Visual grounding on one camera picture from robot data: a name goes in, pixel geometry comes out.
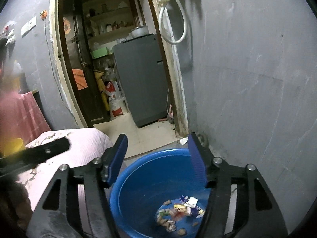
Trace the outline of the blue plastic basin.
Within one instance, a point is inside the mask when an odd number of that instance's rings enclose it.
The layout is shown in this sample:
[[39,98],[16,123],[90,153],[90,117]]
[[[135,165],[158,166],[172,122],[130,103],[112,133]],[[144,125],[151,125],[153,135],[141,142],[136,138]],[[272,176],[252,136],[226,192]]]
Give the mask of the blue plastic basin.
[[172,208],[181,196],[197,198],[206,209],[210,191],[197,180],[188,149],[167,149],[143,156],[119,175],[110,208],[121,237],[179,237],[157,223],[159,210]]

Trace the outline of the grey refrigerator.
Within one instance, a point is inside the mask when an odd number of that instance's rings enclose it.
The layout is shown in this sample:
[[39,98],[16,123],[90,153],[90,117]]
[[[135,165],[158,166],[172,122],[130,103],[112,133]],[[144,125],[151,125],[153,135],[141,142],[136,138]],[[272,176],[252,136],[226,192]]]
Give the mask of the grey refrigerator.
[[124,41],[113,48],[120,84],[138,128],[167,116],[167,78],[157,35]]

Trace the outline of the dark wooden door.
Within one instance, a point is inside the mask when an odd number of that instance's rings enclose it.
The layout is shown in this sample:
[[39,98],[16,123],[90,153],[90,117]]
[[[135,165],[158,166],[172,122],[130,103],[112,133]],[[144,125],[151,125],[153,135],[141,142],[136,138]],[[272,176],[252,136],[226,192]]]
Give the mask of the dark wooden door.
[[63,25],[68,51],[68,75],[89,127],[108,119],[96,81],[84,25],[81,0],[63,0]]

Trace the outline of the green plastic box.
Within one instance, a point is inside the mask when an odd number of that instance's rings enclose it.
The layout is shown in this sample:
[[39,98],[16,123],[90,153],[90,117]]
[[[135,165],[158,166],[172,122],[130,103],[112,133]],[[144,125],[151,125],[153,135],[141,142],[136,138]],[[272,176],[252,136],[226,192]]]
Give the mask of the green plastic box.
[[109,51],[107,47],[102,47],[91,52],[91,56],[93,59],[98,59],[98,58],[107,56],[108,54],[109,54]]

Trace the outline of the brown round scrubber ball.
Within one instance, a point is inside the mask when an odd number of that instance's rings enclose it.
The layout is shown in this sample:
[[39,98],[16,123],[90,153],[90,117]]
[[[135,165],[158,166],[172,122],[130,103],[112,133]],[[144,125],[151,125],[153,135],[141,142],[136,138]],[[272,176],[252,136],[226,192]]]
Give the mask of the brown round scrubber ball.
[[187,231],[185,228],[181,228],[177,231],[177,235],[179,236],[185,236],[187,234]]

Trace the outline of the pink floral table cloth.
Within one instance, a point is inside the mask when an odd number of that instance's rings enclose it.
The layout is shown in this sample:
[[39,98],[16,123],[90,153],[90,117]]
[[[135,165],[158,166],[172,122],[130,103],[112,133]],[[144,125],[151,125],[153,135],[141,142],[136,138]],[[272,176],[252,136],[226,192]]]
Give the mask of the pink floral table cloth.
[[67,164],[71,168],[86,165],[93,159],[101,157],[107,148],[113,146],[110,138],[100,130],[96,128],[79,128],[44,132],[28,143],[26,147],[37,147],[60,138],[69,140],[70,147],[68,151],[18,175],[18,183],[25,187],[29,197],[29,202],[23,203],[20,207],[24,215],[18,221],[18,225],[23,230],[27,228],[32,212],[35,210],[40,197],[60,165]]

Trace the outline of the white green paper scrap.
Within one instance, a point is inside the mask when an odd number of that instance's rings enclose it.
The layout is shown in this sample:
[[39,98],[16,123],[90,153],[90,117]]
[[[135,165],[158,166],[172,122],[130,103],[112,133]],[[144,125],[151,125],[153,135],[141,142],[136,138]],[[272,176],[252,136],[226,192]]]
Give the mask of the white green paper scrap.
[[184,205],[186,207],[195,208],[197,206],[198,199],[195,197],[184,197]]

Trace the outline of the green snack wrapper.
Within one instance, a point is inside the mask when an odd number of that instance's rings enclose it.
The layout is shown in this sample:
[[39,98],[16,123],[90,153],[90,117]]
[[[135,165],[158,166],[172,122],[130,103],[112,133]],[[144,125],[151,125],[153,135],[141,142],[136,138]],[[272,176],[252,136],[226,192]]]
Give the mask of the green snack wrapper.
[[161,224],[168,221],[174,221],[177,211],[173,208],[163,208],[157,212],[156,222]]

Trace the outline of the blue snack wrapper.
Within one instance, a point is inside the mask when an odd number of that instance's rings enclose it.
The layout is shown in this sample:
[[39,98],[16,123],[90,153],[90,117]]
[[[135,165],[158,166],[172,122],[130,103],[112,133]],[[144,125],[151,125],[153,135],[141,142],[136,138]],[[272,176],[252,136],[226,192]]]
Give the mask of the blue snack wrapper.
[[179,212],[186,213],[196,219],[204,216],[205,210],[198,205],[198,199],[191,196],[181,196]]

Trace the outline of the metal pot on fridge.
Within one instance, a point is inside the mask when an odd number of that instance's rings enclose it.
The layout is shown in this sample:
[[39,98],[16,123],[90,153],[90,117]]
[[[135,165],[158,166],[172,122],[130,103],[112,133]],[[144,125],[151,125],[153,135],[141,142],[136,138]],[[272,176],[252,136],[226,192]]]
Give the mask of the metal pot on fridge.
[[149,34],[150,34],[150,32],[149,32],[147,25],[136,27],[136,28],[132,29],[132,31],[131,31],[131,36],[134,39],[142,37],[142,36],[146,36]]

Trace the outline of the pink checked cloth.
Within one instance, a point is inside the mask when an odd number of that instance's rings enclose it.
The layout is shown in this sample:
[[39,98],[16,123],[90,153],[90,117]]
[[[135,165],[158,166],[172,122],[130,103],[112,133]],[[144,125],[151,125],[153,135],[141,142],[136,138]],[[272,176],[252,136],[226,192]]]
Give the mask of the pink checked cloth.
[[16,138],[28,144],[50,130],[33,93],[1,92],[1,148]]

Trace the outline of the white wall switch plate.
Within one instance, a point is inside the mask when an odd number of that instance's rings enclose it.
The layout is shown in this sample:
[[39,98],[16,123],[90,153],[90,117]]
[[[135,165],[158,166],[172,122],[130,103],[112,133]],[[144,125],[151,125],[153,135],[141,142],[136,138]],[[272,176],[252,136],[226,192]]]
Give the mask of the white wall switch plate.
[[34,16],[31,20],[29,20],[27,23],[25,23],[21,27],[21,36],[24,36],[27,34],[31,29],[33,29],[36,26],[37,16]]

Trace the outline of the yellow plastic bowl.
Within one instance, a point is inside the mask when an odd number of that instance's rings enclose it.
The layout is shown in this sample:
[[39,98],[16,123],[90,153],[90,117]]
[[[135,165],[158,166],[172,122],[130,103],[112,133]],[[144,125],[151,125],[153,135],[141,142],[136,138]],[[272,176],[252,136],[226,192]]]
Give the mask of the yellow plastic bowl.
[[1,147],[1,153],[4,157],[10,156],[25,149],[24,141],[21,138],[15,138],[6,141]]

